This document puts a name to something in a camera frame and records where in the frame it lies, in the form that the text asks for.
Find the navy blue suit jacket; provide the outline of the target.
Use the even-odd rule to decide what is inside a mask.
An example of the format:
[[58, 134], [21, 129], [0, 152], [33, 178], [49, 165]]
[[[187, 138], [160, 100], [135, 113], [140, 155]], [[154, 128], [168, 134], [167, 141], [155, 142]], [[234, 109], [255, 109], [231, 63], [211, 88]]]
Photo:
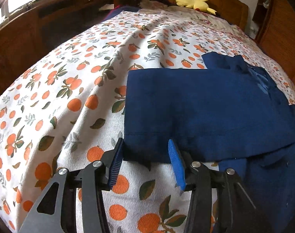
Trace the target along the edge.
[[234, 169], [274, 232], [295, 232], [295, 105], [240, 55], [203, 61], [128, 73], [124, 159], [169, 163], [173, 140], [195, 160]]

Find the yellow plush toy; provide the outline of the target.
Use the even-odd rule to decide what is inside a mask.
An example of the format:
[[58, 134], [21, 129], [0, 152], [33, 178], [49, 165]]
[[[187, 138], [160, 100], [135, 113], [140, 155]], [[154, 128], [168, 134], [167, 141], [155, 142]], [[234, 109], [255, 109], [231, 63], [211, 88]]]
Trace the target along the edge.
[[216, 15], [217, 11], [210, 8], [207, 1], [209, 0], [175, 0], [177, 6]]

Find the floral beige pillow blanket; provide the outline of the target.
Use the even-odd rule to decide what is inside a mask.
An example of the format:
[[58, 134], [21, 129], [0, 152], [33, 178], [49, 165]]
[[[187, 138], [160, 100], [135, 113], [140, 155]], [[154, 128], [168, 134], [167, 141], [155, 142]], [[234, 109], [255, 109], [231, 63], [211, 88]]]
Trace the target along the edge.
[[178, 18], [191, 18], [195, 21], [210, 21], [212, 24], [216, 25], [225, 25], [230, 26], [231, 24], [228, 23], [225, 19], [221, 19], [219, 17], [216, 17], [214, 15], [207, 14], [205, 12], [198, 12], [193, 9], [188, 9], [185, 7], [179, 7], [179, 6], [168, 6], [164, 3], [158, 2], [158, 1], [152, 1], [152, 0], [143, 0], [140, 3], [140, 13], [146, 13], [146, 14], [171, 14], [174, 16], [177, 16]]

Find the orange print bed sheet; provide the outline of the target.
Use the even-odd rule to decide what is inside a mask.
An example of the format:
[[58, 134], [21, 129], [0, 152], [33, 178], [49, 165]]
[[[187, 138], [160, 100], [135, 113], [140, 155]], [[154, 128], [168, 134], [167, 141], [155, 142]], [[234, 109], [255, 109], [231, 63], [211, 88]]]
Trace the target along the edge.
[[295, 105], [282, 68], [236, 26], [124, 11], [64, 42], [0, 96], [0, 218], [10, 232], [274, 232], [239, 174], [193, 159], [181, 191], [169, 163], [124, 159], [103, 190], [104, 152], [124, 140], [128, 73], [205, 68], [242, 56]]

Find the long wooden desk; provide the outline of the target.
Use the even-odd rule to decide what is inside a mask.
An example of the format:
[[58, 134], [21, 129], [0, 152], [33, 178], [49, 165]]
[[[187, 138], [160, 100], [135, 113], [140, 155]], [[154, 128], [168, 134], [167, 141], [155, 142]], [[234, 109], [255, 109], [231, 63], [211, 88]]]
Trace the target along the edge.
[[0, 95], [51, 50], [88, 29], [108, 0], [52, 0], [0, 29]]

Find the wooden slatted wardrobe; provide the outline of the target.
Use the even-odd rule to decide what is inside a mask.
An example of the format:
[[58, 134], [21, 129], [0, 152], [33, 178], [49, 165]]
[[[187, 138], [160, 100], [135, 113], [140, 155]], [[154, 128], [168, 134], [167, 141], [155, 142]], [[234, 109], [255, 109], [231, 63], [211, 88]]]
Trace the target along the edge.
[[295, 10], [288, 0], [258, 0], [252, 21], [259, 26], [256, 43], [295, 86]]

